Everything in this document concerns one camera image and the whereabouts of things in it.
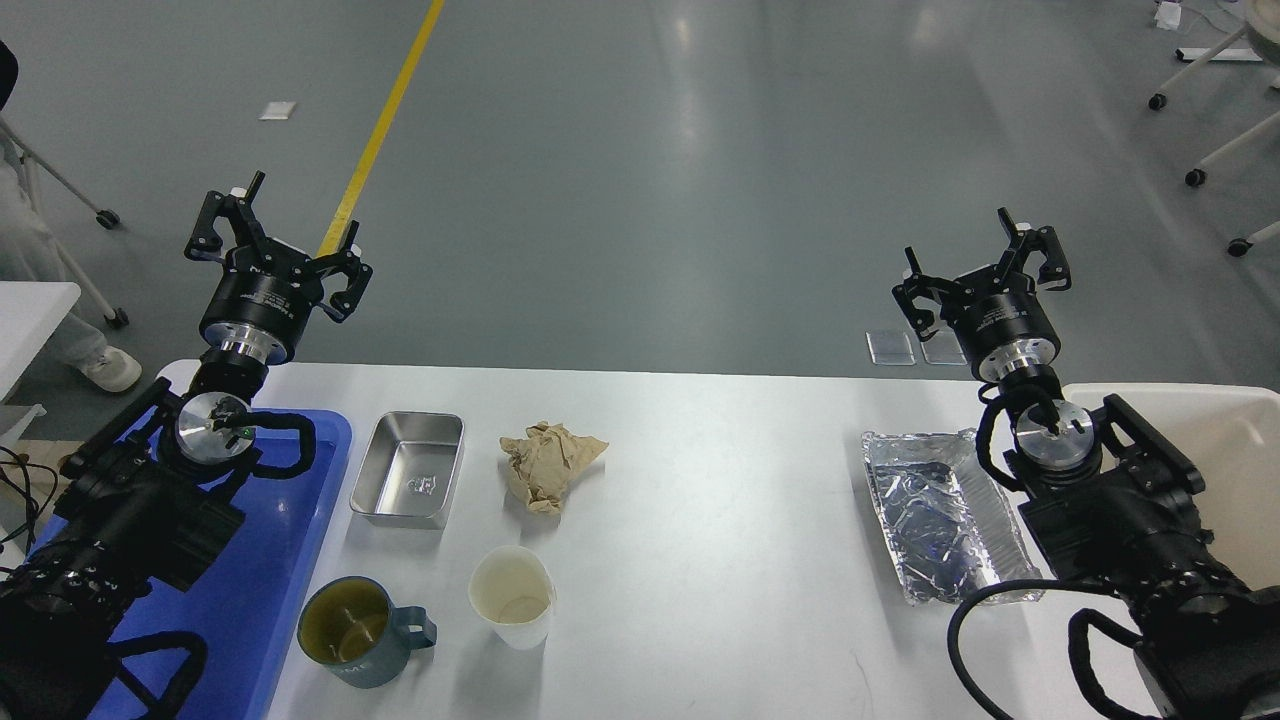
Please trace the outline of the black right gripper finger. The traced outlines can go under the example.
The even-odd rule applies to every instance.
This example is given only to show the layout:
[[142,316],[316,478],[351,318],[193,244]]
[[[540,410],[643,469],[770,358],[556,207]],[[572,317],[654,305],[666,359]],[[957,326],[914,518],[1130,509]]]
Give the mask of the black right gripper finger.
[[[998,292],[1036,293],[1038,290],[1066,291],[1073,287],[1070,265],[1052,225],[1021,228],[1006,208],[997,210],[1009,237],[1009,246],[996,264]],[[1044,260],[1036,275],[1025,270],[1027,260],[1039,254]]]
[[920,342],[933,338],[940,322],[952,325],[966,309],[966,287],[959,281],[927,275],[914,252],[905,249],[908,269],[892,287],[893,301]]

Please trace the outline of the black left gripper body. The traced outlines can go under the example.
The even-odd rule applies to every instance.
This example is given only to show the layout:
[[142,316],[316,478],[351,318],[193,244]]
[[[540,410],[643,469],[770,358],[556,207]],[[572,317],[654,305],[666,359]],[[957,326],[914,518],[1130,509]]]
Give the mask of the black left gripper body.
[[223,258],[221,278],[198,324],[201,337],[212,347],[230,336],[233,327],[251,327],[271,338],[266,365],[289,363],[320,300],[319,291],[305,288],[294,269],[311,260],[288,243],[268,249],[273,269],[251,245],[230,249]]

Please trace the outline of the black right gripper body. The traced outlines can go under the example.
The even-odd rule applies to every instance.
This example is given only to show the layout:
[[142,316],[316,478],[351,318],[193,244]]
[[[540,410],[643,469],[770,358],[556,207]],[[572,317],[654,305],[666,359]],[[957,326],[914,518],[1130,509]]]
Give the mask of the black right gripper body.
[[993,268],[957,278],[964,288],[954,331],[972,374],[996,383],[1011,372],[1050,365],[1061,348],[1060,338],[1036,295],[1036,281],[1024,272],[998,275]]

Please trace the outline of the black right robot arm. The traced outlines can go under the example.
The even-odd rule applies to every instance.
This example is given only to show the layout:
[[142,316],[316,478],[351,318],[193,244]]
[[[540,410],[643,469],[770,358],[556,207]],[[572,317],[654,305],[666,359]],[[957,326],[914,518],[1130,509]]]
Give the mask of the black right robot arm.
[[1249,588],[1211,552],[1194,496],[1204,478],[1129,402],[1069,402],[1052,369],[1061,343],[1037,296],[1065,291],[1071,273],[1056,231],[1020,227],[997,211],[1009,243],[1000,259],[954,279],[928,275],[906,250],[893,299],[920,341],[942,325],[980,382],[975,456],[1019,512],[1048,580],[988,585],[954,611],[950,662],[995,719],[1005,711],[963,661],[960,630],[980,602],[1014,591],[1068,591],[1121,600],[1134,630],[1093,609],[1068,623],[1068,659],[1083,700],[1102,717],[1135,712],[1110,698],[1092,666],[1091,630],[1130,650],[1161,719],[1275,719],[1277,588]]

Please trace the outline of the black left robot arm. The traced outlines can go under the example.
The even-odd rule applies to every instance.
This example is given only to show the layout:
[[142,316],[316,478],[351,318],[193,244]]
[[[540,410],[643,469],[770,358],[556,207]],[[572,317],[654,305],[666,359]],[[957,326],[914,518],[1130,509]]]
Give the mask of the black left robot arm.
[[355,313],[372,278],[358,223],[320,258],[269,236],[253,214],[264,182],[206,195],[186,256],[221,278],[200,322],[207,342],[189,388],[155,380],[61,465],[64,527],[3,582],[3,716],[87,719],[124,685],[146,719],[174,719],[204,675],[206,641],[157,632],[115,641],[127,611],[161,582],[188,591],[244,512],[233,501],[257,477],[288,480],[316,455],[315,425],[252,406],[271,366],[293,360],[314,309]]

